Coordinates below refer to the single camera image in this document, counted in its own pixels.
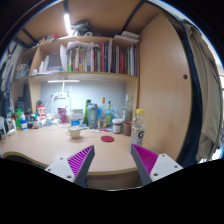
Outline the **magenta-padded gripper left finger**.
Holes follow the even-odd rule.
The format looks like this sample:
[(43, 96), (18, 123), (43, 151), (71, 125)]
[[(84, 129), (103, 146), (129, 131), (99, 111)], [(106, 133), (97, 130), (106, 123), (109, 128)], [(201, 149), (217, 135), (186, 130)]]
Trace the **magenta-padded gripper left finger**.
[(46, 171), (84, 187), (94, 156), (94, 146), (90, 145), (68, 158), (60, 157), (49, 165)]

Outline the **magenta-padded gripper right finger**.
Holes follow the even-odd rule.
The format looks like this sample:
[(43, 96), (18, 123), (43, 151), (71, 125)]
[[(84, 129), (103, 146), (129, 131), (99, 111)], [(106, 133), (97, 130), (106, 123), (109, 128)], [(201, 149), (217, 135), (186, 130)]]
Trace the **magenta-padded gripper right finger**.
[(132, 144), (131, 155), (136, 163), (143, 185), (164, 178), (182, 167), (167, 154), (155, 154), (148, 149)]

